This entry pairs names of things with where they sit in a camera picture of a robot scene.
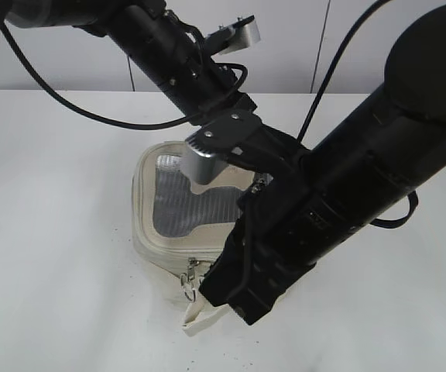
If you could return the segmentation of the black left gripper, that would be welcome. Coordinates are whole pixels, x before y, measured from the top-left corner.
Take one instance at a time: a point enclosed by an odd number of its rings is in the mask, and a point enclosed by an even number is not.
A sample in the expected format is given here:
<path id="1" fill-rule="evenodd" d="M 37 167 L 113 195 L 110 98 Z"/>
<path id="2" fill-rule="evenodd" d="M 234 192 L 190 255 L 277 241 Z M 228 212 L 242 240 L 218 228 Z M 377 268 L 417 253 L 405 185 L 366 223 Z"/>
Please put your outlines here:
<path id="1" fill-rule="evenodd" d="M 297 139 L 240 108 L 210 114 L 186 144 L 197 155 L 212 155 L 236 167 L 265 174 L 292 174 L 308 155 L 308 149 Z"/>

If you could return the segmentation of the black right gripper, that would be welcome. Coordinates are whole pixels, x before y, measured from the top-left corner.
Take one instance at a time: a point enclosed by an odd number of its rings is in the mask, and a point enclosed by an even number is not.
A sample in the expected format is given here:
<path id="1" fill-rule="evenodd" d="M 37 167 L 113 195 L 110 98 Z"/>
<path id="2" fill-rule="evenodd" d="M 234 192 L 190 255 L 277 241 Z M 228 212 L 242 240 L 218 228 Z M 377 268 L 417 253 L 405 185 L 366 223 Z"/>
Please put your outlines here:
<path id="1" fill-rule="evenodd" d="M 255 238 L 242 216 L 204 275 L 200 293 L 214 307 L 229 305 L 251 326 L 271 312 L 278 298 L 314 267 L 283 259 Z"/>

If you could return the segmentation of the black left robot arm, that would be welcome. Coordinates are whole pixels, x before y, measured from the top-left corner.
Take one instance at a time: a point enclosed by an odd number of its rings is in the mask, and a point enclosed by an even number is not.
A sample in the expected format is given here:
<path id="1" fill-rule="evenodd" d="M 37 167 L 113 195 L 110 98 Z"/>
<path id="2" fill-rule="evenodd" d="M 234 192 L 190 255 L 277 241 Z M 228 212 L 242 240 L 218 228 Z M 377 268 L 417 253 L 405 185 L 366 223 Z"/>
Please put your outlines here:
<path id="1" fill-rule="evenodd" d="M 0 1 L 0 36 L 34 81 L 60 104 L 94 121 L 123 129 L 151 131 L 184 123 L 197 127 L 185 142 L 183 173 L 207 184 L 228 165 L 287 177 L 304 169 L 301 141 L 265 125 L 256 104 L 241 92 L 247 68 L 220 64 L 216 53 L 235 45 L 246 18 L 210 36 L 183 22 L 163 1 Z M 9 31 L 72 26 L 110 38 L 182 112 L 180 119 L 135 124 L 78 108 L 37 73 Z"/>

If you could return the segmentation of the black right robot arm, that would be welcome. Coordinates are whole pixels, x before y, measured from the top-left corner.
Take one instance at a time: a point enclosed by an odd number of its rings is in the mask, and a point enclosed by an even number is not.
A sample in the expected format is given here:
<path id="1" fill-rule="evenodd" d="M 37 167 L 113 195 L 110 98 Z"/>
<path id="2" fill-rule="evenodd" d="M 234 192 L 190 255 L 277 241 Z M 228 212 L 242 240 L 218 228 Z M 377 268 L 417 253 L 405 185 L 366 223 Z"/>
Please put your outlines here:
<path id="1" fill-rule="evenodd" d="M 221 113 L 199 146 L 268 174 L 240 198 L 242 215 L 205 274 L 200 293 L 248 324 L 360 229 L 400 220 L 381 214 L 446 167 L 446 4 L 394 43 L 383 83 L 312 149 L 249 112 Z"/>

